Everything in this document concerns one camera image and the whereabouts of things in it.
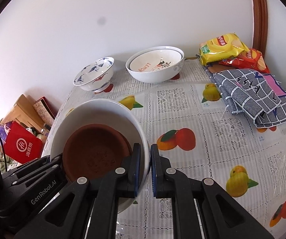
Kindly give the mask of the wooden cutting board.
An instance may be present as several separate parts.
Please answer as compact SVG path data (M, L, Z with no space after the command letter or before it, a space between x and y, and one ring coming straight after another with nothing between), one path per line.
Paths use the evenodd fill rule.
M34 127L39 133L44 134L44 121L38 115L32 103L23 94L0 123L5 124L10 121L24 123L26 127Z

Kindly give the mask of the red paper bag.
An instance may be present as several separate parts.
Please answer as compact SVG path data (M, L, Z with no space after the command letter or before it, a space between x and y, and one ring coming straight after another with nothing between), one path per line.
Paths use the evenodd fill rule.
M17 122L13 122L5 140L5 154L20 164L41 157L43 142Z

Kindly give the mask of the brown patterned book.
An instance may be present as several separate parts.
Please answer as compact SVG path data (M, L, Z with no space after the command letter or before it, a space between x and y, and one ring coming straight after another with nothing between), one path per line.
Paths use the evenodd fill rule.
M39 100L35 101L33 104L33 108L40 116L40 118L44 121L44 123L52 127L56 115L54 114L54 111L48 104L46 97L41 97Z

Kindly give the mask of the white lemon print bowl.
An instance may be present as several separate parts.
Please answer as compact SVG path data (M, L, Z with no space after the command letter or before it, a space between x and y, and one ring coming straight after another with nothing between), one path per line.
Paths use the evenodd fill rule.
M129 69L135 72L153 72L175 65L181 59L182 54L179 51L157 49L135 57L129 64Z

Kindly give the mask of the grey checked folded cloth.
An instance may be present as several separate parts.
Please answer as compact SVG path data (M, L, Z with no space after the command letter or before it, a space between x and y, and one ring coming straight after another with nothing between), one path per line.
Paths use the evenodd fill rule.
M286 90L274 75L251 69L204 69L230 113L245 114L257 128L286 123Z

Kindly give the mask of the fruit print plastic tablecloth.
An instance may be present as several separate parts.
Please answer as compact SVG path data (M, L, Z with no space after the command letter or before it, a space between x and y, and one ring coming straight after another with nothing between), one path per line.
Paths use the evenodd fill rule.
M202 93L209 82L199 62L187 60L177 80L160 84L142 83L125 69L118 70L112 90L99 97L120 101L134 96L140 107L132 113L149 144L172 129L192 130L194 149L161 152L188 177L211 177L225 186L233 167L245 167L257 185L238 197L238 202L275 238L285 238L286 123L259 131L249 117L230 114L222 100L203 103Z

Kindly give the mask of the brown wooden door frame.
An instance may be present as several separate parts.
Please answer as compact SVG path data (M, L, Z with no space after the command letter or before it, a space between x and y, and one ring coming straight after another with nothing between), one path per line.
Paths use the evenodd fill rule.
M252 47L265 55L268 33L267 0L252 0L253 42Z

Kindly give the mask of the yellow chips bag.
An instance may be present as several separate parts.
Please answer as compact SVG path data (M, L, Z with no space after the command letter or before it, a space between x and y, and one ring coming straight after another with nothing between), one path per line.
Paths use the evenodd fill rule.
M199 46L200 63L206 66L207 63L221 61L240 55L249 48L234 33L217 36Z

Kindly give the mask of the blue crane pattern bowl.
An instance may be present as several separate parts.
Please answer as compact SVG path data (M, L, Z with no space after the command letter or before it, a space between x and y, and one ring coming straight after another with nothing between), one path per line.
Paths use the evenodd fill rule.
M114 58L103 57L85 66L74 78L73 85L85 91L102 92L114 74Z

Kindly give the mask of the red chips bag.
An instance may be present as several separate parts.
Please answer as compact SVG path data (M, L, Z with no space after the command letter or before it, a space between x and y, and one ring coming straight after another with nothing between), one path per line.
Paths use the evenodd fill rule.
M242 51L235 58L228 58L219 61L220 65L230 66L238 69L252 69L260 73L270 73L269 68L265 64L262 53L256 49Z

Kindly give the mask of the brown clay bowl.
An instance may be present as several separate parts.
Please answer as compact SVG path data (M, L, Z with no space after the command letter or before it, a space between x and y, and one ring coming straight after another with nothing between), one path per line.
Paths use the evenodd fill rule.
M95 123L79 128L67 140L63 166L71 182L82 176L93 180L121 166L122 159L131 154L131 146L120 132Z

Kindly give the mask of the large white ceramic bowl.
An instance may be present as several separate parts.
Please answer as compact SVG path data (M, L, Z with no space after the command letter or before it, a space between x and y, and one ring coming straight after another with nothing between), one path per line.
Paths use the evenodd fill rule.
M153 71L153 72L135 72L129 69L129 64L135 57L142 55L145 52L149 52L149 51L157 50L157 49L172 49L172 50L179 51L182 54L182 59L175 65L172 65L162 70ZM171 78L179 74L179 72L181 71L183 67L183 61L184 61L184 53L181 49L173 47L173 46L157 46L157 47L142 50L132 55L126 61L126 69L134 79L141 81L143 83L151 83L151 84L162 83L164 81L170 80Z

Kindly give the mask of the plain white ceramic bowl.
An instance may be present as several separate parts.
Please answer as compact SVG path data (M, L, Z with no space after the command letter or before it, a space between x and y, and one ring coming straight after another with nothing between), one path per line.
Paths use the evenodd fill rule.
M93 99L75 107L51 130L48 142L50 159L63 153L63 148L70 136L79 128L89 124L104 124L120 132L133 146L141 145L139 187L144 187L150 162L147 137L135 115L124 105L109 99Z

